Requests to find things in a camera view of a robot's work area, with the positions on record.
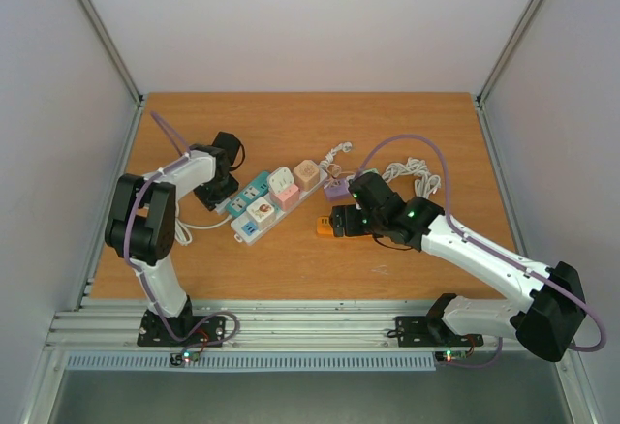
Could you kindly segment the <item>long white power strip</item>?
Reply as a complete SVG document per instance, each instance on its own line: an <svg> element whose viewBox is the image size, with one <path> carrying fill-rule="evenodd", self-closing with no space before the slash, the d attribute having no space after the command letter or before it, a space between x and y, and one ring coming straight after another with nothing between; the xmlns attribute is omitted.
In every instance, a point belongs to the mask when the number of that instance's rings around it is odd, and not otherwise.
<svg viewBox="0 0 620 424"><path fill-rule="evenodd" d="M269 172L266 192L251 198L232 220L234 240L248 246L257 243L310 196L331 185L342 173L342 168L334 162L336 155L352 149L351 142L341 142L318 163L306 159L295 167L278 167Z"/></svg>

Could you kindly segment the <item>white cube socket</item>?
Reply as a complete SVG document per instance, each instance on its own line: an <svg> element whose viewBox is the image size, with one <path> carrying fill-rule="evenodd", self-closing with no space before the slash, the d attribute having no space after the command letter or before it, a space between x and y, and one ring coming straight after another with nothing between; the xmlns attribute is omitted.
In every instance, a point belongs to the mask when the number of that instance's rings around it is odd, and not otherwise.
<svg viewBox="0 0 620 424"><path fill-rule="evenodd" d="M274 205L265 197L258 197L250 203L246 208L246 212L249 220L256 225L258 230L265 230L271 226L277 217Z"/></svg>

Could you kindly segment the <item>peach cube adapter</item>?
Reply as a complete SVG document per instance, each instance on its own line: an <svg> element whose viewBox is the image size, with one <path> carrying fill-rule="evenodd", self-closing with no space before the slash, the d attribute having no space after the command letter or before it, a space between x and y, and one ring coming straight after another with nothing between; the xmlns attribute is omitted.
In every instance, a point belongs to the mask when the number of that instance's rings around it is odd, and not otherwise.
<svg viewBox="0 0 620 424"><path fill-rule="evenodd" d="M294 182L302 192L315 187L321 178L320 169L312 160L303 160L293 169Z"/></svg>

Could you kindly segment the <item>pink cube socket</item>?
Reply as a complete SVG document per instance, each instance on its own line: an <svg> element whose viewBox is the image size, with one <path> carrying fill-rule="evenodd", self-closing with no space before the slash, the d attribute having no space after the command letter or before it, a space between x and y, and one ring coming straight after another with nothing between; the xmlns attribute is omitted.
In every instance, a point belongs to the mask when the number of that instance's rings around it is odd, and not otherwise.
<svg viewBox="0 0 620 424"><path fill-rule="evenodd" d="M272 202L283 212L290 211L299 202L300 189L296 184L290 185L284 191L276 194L269 192Z"/></svg>

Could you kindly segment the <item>white round switch socket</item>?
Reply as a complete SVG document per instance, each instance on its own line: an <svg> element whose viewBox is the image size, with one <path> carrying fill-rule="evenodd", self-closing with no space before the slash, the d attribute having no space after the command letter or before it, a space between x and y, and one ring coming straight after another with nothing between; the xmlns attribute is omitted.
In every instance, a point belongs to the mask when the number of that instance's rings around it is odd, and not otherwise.
<svg viewBox="0 0 620 424"><path fill-rule="evenodd" d="M267 177L268 189L272 194L280 195L295 183L295 178L288 167L278 167Z"/></svg>

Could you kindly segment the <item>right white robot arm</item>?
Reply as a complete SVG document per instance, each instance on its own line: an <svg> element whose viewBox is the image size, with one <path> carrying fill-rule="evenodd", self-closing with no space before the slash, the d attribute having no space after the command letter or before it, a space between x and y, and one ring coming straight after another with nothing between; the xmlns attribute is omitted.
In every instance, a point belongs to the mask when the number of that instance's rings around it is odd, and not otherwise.
<svg viewBox="0 0 620 424"><path fill-rule="evenodd" d="M468 335L514 339L549 362L571 349L586 317L580 277L571 265L551 267L509 251L427 198L404 201L374 172L355 179L349 190L354 203L333 207L329 216L335 237L387 239L393 250L443 259L502 294L495 301L442 294L425 316L432 345Z"/></svg>

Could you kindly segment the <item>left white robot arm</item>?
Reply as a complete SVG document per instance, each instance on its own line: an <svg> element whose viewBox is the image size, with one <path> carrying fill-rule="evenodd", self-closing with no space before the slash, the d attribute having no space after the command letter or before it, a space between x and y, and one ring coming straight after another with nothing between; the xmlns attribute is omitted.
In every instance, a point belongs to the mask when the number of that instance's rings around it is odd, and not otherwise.
<svg viewBox="0 0 620 424"><path fill-rule="evenodd" d="M220 132L211 144L192 144L164 167L145 175L125 173L116 182L105 243L125 260L148 300L141 346L187 345L203 322L178 282L171 258L176 205L194 194L209 211L239 187L232 172L245 149L235 135Z"/></svg>

